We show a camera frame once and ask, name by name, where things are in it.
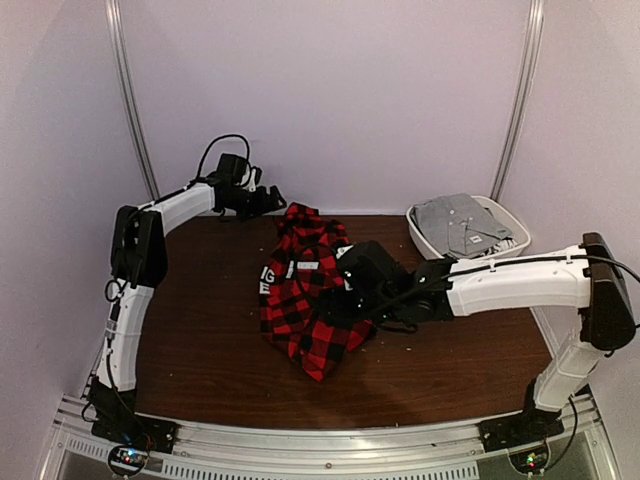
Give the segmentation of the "red black plaid shirt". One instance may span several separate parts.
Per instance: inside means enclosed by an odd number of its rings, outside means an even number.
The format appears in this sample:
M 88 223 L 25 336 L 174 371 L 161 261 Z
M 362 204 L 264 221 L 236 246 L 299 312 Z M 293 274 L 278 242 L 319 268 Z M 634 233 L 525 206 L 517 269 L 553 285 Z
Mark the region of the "red black plaid shirt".
M 259 276 L 260 332 L 304 373 L 322 382 L 345 354 L 375 332 L 369 321 L 335 327 L 319 314 L 319 296 L 344 287 L 337 251 L 351 241 L 341 222 L 299 203 L 291 204 L 275 226 L 277 245 Z

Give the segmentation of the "white plastic tub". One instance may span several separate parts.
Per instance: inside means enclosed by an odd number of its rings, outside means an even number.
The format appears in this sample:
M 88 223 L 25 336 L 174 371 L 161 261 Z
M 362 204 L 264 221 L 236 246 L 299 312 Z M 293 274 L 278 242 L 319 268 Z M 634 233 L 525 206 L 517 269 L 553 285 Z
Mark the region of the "white plastic tub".
M 409 207 L 405 217 L 414 245 L 427 260 L 510 258 L 531 243 L 515 216 L 480 195 L 436 197 Z

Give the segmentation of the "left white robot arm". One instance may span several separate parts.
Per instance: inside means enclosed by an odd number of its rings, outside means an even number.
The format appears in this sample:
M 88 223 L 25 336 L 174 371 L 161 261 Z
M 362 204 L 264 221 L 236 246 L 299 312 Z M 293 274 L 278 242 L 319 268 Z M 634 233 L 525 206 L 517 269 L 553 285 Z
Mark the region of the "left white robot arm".
M 277 186 L 242 187 L 220 179 L 194 182 L 157 202 L 125 205 L 116 214 L 111 279 L 105 296 L 112 304 L 96 372 L 98 387 L 121 395 L 136 389 L 136 358 L 150 301 L 168 272 L 166 236 L 213 211 L 253 219 L 286 206 Z

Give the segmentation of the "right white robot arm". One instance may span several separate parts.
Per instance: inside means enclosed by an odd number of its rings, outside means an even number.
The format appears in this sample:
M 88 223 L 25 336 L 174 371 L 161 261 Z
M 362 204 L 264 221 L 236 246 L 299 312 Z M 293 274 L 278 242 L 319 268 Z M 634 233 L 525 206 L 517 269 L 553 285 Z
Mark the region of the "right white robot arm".
M 318 296 L 319 310 L 335 326 L 361 320 L 416 325 L 485 311 L 539 306 L 571 307 L 579 326 L 533 381 L 529 405 L 513 419 L 519 440 L 535 440 L 587 380 L 601 359 L 628 345 L 638 325 L 615 260 L 597 233 L 577 245 L 542 255 L 507 259 L 425 260 L 406 270 L 376 241 L 339 249 L 343 285 Z

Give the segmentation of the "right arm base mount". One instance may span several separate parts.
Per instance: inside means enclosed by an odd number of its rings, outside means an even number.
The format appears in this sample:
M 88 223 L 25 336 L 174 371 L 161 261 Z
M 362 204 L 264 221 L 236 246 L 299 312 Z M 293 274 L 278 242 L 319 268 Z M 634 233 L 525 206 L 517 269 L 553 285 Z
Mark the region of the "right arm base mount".
M 565 427 L 560 411 L 547 412 L 527 408 L 520 413 L 484 420 L 478 424 L 486 453 L 511 449 L 560 435 Z

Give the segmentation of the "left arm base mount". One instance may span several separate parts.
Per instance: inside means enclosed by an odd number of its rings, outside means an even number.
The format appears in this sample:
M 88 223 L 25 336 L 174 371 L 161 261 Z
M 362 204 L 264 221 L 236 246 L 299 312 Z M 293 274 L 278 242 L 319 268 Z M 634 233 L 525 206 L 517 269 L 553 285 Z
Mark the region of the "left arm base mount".
M 88 395 L 96 413 L 91 434 L 139 450 L 172 453 L 178 425 L 136 414 L 136 397 L 136 389 L 115 393 L 111 387 L 95 380 Z

